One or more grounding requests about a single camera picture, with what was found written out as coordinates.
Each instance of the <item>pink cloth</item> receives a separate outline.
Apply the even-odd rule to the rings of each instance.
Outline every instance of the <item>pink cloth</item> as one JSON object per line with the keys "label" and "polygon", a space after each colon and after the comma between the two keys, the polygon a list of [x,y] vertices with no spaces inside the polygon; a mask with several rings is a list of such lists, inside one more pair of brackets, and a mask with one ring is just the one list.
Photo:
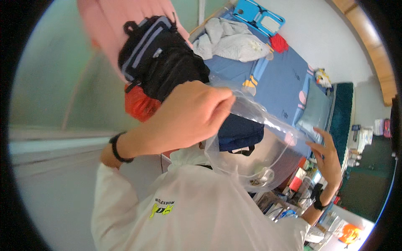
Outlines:
{"label": "pink cloth", "polygon": [[124,82],[127,81],[120,73],[117,58],[128,38],[123,31],[127,21],[139,24],[144,18],[152,16],[166,16],[174,21],[174,12],[178,31],[188,42],[189,33],[180,24],[169,0],[77,0],[77,6],[92,42],[102,49]]}

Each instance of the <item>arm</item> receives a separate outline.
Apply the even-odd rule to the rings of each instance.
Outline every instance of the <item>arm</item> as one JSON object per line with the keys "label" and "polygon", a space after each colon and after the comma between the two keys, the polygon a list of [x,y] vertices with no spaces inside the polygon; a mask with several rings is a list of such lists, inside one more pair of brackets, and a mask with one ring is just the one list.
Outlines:
{"label": "arm", "polygon": [[[200,81],[177,86],[155,115],[121,135],[116,143],[122,158],[185,148],[217,133],[229,115],[235,97],[228,88],[213,88]],[[135,224],[138,199],[123,177],[108,144],[100,156],[91,230],[98,250],[120,248]]]}
{"label": "arm", "polygon": [[[160,154],[190,147],[216,134],[230,113],[235,97],[229,88],[200,81],[178,85],[148,121],[117,140],[120,157]],[[100,157],[106,166],[120,168],[108,144]]]}
{"label": "arm", "polygon": [[[316,156],[318,170],[328,182],[320,196],[322,205],[327,206],[339,189],[340,182],[342,181],[341,167],[332,136],[321,129],[314,128],[314,130],[322,135],[325,147],[311,142],[308,142],[307,145],[311,147]],[[313,226],[322,214],[323,211],[315,209],[314,205],[311,205],[301,217]]]}

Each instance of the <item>stuffed toy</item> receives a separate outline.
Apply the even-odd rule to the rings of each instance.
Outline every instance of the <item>stuffed toy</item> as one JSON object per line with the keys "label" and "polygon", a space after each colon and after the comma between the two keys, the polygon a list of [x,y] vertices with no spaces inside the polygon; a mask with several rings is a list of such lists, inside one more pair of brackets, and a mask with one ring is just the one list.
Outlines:
{"label": "stuffed toy", "polygon": [[325,73],[324,68],[319,68],[318,70],[316,70],[315,77],[317,84],[320,84],[322,87],[332,87],[331,81],[329,80],[328,75]]}

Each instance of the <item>green mat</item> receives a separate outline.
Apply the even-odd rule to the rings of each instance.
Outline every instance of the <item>green mat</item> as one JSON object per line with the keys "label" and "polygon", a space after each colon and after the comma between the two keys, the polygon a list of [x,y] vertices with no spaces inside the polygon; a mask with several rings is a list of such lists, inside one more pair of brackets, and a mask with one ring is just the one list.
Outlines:
{"label": "green mat", "polygon": [[336,86],[336,99],[329,130],[338,152],[339,162],[345,157],[346,143],[349,136],[353,99],[353,83],[339,83]]}

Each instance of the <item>hand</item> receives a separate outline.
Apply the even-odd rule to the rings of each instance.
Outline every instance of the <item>hand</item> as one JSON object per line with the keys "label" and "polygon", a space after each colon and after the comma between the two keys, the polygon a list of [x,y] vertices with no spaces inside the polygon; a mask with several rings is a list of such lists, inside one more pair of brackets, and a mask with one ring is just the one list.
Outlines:
{"label": "hand", "polygon": [[153,117],[120,136],[119,155],[159,154],[210,138],[229,116],[234,101],[229,88],[214,88],[200,81],[180,84]]}
{"label": "hand", "polygon": [[342,173],[332,136],[319,128],[314,128],[314,131],[322,135],[325,147],[312,142],[306,142],[306,144],[311,147],[317,159],[318,170],[328,185],[338,189],[342,181]]}

